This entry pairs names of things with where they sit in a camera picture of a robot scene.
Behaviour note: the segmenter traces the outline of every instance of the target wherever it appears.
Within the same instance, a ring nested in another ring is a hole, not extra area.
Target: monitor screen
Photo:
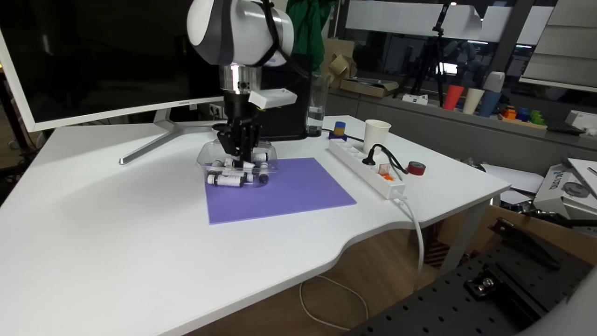
[[[18,81],[7,77],[24,93],[21,113],[28,104],[37,124],[221,96],[218,67],[187,37],[192,1],[3,0],[0,30]]]

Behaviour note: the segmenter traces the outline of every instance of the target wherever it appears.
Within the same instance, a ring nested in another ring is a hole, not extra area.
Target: white cup
[[[479,101],[481,97],[485,93],[485,90],[479,90],[478,88],[469,88],[469,91],[466,93],[466,100],[464,101],[464,108],[462,112],[464,114],[474,114],[477,105],[479,105]]]
[[[371,147],[376,143],[383,145],[391,126],[392,125],[381,120],[365,120],[365,143],[363,144],[363,153],[368,155]],[[380,148],[376,148],[375,155],[379,154],[380,151]]]

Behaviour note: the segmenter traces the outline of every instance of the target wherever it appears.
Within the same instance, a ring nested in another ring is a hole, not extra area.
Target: purple foam sheet
[[[263,187],[206,183],[205,193],[210,225],[356,204],[314,158],[278,160]]]

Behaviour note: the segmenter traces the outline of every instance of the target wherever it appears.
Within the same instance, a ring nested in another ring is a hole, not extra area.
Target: power strip
[[[406,185],[400,179],[394,177],[394,181],[386,180],[382,175],[378,174],[379,165],[368,166],[362,162],[367,157],[358,149],[354,148],[348,142],[342,139],[330,140],[328,147],[330,152],[340,159],[345,165],[349,166],[355,173],[357,173],[363,180],[377,190],[383,197],[387,199],[396,198],[397,194],[404,194]]]

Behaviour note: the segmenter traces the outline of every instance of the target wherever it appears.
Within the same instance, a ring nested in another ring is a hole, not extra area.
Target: white cable
[[[361,299],[361,302],[363,302],[363,306],[365,306],[365,320],[369,319],[369,308],[367,308],[367,303],[365,302],[365,299],[363,299],[362,296],[360,296],[357,292],[353,291],[352,289],[346,287],[345,285],[337,283],[337,282],[333,281],[330,278],[327,278],[325,276],[317,276],[317,277],[325,279],[325,280],[327,280],[327,281],[329,281],[329,282],[331,282],[331,283],[333,283],[335,285],[338,285],[338,286],[344,288],[345,290],[351,292],[352,294],[355,294],[359,299]],[[344,330],[344,331],[349,331],[350,330],[349,328],[345,328],[343,326],[335,325],[333,323],[329,323],[329,322],[326,322],[324,320],[320,320],[317,317],[311,315],[311,313],[309,313],[309,311],[307,310],[307,307],[305,307],[304,301],[303,301],[303,284],[304,284],[304,282],[301,282],[300,285],[298,286],[298,294],[299,294],[298,297],[300,298],[300,304],[301,304],[301,306],[303,306],[304,312],[307,313],[307,315],[309,317],[311,317],[313,320],[316,320],[319,323],[323,323],[324,325],[331,326],[331,327],[336,328],[336,329],[340,329],[340,330]]]
[[[408,211],[410,212],[411,220],[413,221],[414,228],[417,231],[418,263],[417,263],[417,276],[414,279],[414,289],[413,289],[413,291],[416,292],[418,290],[418,281],[419,281],[419,278],[421,277],[421,272],[423,271],[423,258],[425,255],[424,244],[423,244],[423,233],[421,232],[421,225],[419,225],[417,217],[415,216],[413,209],[408,204],[406,196],[397,194],[396,198],[399,200],[398,207],[400,207],[400,204],[404,204],[407,207]]]

